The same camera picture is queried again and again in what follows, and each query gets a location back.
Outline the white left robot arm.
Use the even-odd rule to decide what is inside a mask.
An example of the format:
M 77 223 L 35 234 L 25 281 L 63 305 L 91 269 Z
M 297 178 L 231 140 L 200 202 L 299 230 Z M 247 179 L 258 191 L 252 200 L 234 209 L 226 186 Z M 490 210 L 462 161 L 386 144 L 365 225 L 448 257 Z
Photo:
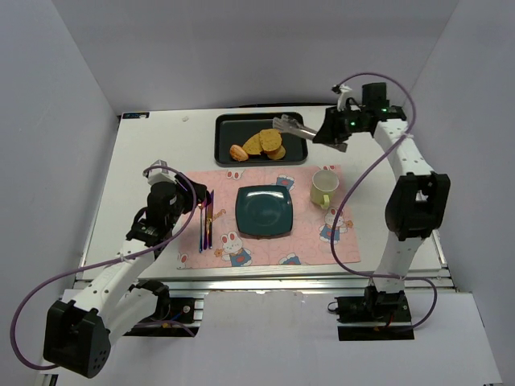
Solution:
M 175 236 L 179 218 L 191 216 L 208 193 L 205 185 L 182 174 L 147 178 L 146 206 L 134 216 L 116 261 L 68 302 L 57 301 L 47 312 L 43 357 L 86 378 L 100 372 L 112 346 L 136 324 L 169 312 L 168 287 L 139 276 Z

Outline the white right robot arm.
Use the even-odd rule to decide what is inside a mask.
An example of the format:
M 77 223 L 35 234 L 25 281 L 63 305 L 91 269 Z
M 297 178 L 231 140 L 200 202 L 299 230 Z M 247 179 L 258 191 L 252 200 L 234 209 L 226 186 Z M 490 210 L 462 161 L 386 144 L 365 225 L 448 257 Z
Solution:
M 369 133 L 383 149 L 396 179 L 385 206 L 389 230 L 379 266 L 368 275 L 362 303 L 352 316 L 363 315 L 387 323 L 402 310 L 405 281 L 419 247 L 441 226 L 451 187 L 446 174 L 439 174 L 425 161 L 410 135 L 410 120 L 402 107 L 391 105 L 384 83 L 366 84 L 362 102 L 339 99 L 326 109 L 323 124 L 313 141 L 345 150 L 354 133 Z

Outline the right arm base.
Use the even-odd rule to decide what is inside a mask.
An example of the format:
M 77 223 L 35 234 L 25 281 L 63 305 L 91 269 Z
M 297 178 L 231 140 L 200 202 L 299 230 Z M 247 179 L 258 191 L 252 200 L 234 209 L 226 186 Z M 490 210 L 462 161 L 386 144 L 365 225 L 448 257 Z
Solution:
M 338 297 L 328 303 L 328 312 L 336 316 L 341 342 L 414 340 L 414 328 L 408 301 L 397 307 L 368 310 L 364 296 Z

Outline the metal tongs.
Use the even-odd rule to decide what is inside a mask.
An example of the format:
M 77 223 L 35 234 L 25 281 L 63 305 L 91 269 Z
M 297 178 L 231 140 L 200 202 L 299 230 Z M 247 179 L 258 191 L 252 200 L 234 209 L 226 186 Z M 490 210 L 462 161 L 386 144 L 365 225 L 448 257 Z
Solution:
M 323 140 L 319 135 L 318 131 L 299 123 L 293 117 L 283 114 L 281 117 L 274 117 L 272 120 L 272 126 L 274 129 L 281 133 L 289 133 L 296 137 L 306 139 L 315 144 L 324 145 L 330 147 L 339 152 L 345 153 L 348 148 L 346 142 L 335 143 L 332 140 Z

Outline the heart bread slice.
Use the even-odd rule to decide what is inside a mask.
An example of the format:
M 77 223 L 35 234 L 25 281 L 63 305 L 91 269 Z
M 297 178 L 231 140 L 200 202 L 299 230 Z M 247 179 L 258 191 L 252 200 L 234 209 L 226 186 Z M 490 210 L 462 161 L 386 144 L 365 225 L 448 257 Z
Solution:
M 259 133 L 259 141 L 264 152 L 274 152 L 281 147 L 282 136 L 277 129 L 263 129 Z

